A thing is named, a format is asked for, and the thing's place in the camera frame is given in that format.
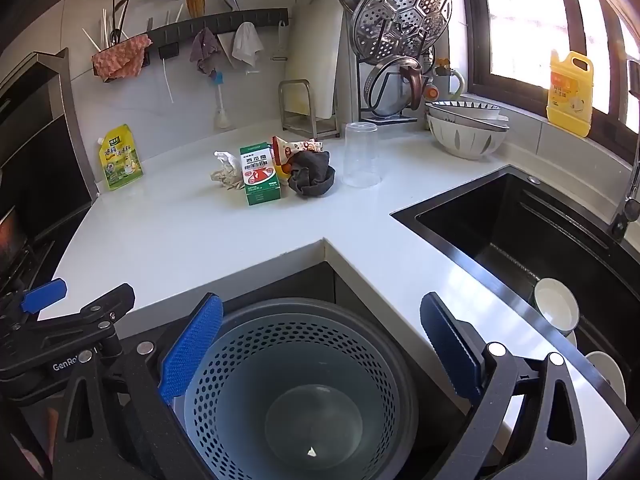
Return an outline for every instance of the cup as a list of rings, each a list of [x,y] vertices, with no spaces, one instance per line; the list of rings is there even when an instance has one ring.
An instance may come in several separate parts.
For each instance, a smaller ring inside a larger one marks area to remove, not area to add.
[[[344,137],[344,183],[359,188],[379,184],[382,177],[378,127],[372,123],[347,124]]]

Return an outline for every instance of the white countertop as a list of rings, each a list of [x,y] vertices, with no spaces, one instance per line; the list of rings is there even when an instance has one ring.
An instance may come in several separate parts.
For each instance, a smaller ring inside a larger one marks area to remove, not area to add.
[[[385,132],[386,174],[372,189],[341,183],[341,139],[325,142],[338,178],[319,199],[302,199],[283,187],[282,200],[249,207],[244,190],[228,191],[209,179],[218,168],[214,151],[237,153],[273,135],[299,139],[273,122],[210,137],[147,161],[143,178],[101,195],[56,272],[66,281],[68,295],[44,310],[41,319],[78,312],[129,283],[136,304],[116,326],[124,337],[186,316],[206,290],[229,300],[325,260],[461,408],[465,405],[454,396],[420,324],[420,300],[428,292],[437,292],[485,341],[500,341],[514,355],[542,359],[556,350],[498,297],[390,216],[512,160],[463,160],[443,152],[424,132]],[[597,479],[628,432],[570,364],[569,370],[584,423],[589,478]],[[514,404],[508,411],[502,444],[517,408]]]

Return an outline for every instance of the seasoning packet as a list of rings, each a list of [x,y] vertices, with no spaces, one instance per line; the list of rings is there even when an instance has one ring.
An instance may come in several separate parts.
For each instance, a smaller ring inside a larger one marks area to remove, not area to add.
[[[100,143],[100,163],[113,191],[142,176],[133,134],[126,124],[111,130]]]
[[[302,142],[287,142],[280,137],[273,137],[273,158],[276,165],[284,166],[289,159],[299,152],[323,152],[322,142],[302,140]]]

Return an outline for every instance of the window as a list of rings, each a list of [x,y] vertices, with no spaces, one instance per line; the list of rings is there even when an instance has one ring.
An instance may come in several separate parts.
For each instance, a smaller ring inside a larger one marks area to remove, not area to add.
[[[625,53],[627,59],[636,59],[640,60],[640,52],[638,52],[638,44],[634,41],[634,37],[631,35],[631,32],[626,25],[620,20],[620,27],[622,28],[622,37],[625,41]],[[628,105],[626,109],[626,126],[638,133],[638,129],[640,128],[640,105],[638,104],[638,100],[629,96]]]
[[[606,0],[465,0],[469,91],[546,116],[551,50],[594,65],[590,138],[631,162],[638,101],[626,60],[638,46]]]
[[[562,0],[487,0],[491,72],[549,88],[551,50],[569,52]]]
[[[587,41],[587,57],[593,61],[593,106],[609,113],[611,71],[607,28],[600,0],[578,0],[584,35]]]

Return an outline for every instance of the window frame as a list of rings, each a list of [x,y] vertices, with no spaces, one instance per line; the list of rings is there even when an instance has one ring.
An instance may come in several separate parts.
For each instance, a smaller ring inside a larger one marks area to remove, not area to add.
[[[563,0],[571,50],[586,56],[587,45],[579,0]],[[626,122],[628,77],[620,20],[606,0],[600,0],[609,45],[609,113],[593,109],[589,138],[629,164],[636,154],[638,134]],[[546,117],[548,90],[491,73],[491,27],[488,0],[465,0],[468,43],[468,91]]]

